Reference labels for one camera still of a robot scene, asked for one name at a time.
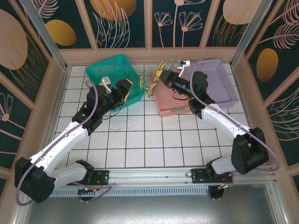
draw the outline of teal basket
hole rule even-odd
[[[129,97],[121,108],[140,101],[144,95],[139,85],[140,78],[124,55],[111,57],[105,61],[89,66],[86,69],[86,73],[89,80],[95,85],[100,84],[102,78],[106,76],[108,76],[111,81],[111,87],[114,87],[121,79],[127,78],[133,82]]]

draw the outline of white grid floor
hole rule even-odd
[[[141,75],[157,64],[133,65]],[[233,85],[228,64],[227,73]],[[86,66],[73,66],[57,121],[55,137],[71,122],[86,100]],[[237,121],[247,125],[241,102],[224,109]],[[153,99],[126,107],[103,123],[75,146],[57,168],[86,160],[95,168],[140,168],[205,165],[219,156],[231,155],[232,142],[209,123],[193,114],[160,118]]]

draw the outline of lavender plastic basket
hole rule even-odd
[[[188,80],[190,80],[194,71],[201,71],[207,74],[209,83],[207,93],[220,108],[232,107],[239,101],[221,60],[191,62],[190,67],[185,68],[184,71]]]

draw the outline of robotic arm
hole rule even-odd
[[[132,82],[123,79],[116,83],[117,88],[111,90],[102,81],[101,85],[96,86],[98,93],[97,109],[91,119],[79,126],[70,134],[66,134],[72,128],[82,123],[91,113],[95,105],[95,90],[90,88],[87,94],[87,101],[72,118],[72,122],[67,128],[46,148],[31,156],[28,160],[21,157],[15,164],[15,180],[17,187],[20,179],[26,170],[37,161],[41,155],[61,136],[65,137],[56,144],[26,176],[21,185],[21,191],[31,197],[37,203],[46,200],[53,190],[74,181],[86,180],[90,182],[93,178],[93,166],[83,160],[76,161],[71,166],[54,170],[60,160],[66,156],[71,149],[80,141],[91,135],[94,130],[102,123],[103,116],[110,110],[114,110],[126,102]]]
[[[205,107],[195,99],[190,88],[190,82],[181,78],[178,73],[170,70],[159,70],[156,72],[156,75],[167,88],[178,91],[179,94],[184,94],[189,98],[189,107],[193,114],[214,125],[233,141],[231,156],[220,157],[207,164],[206,173],[210,179],[226,172],[238,171],[241,174],[246,174],[269,160],[267,149],[242,131],[239,122],[231,117],[231,120],[229,120],[221,115],[221,113],[225,112],[222,111],[215,101],[206,93],[208,87],[206,74],[196,71],[192,79],[192,87],[200,100],[205,104],[216,108],[218,112]],[[234,125],[232,120],[240,126],[238,127]],[[262,142],[265,142],[264,134],[259,128],[250,129],[244,125],[242,127],[255,135]]]

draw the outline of tiled floor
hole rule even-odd
[[[141,75],[158,65],[134,65]],[[225,68],[235,85],[228,64]],[[86,99],[85,66],[73,66],[57,122],[58,136]],[[247,125],[242,104],[225,109]],[[80,142],[59,163],[64,167],[83,159],[95,168],[175,167],[203,165],[221,155],[230,155],[232,142],[211,124],[193,114],[160,118],[155,101],[142,98],[116,116],[104,120],[96,131]]]

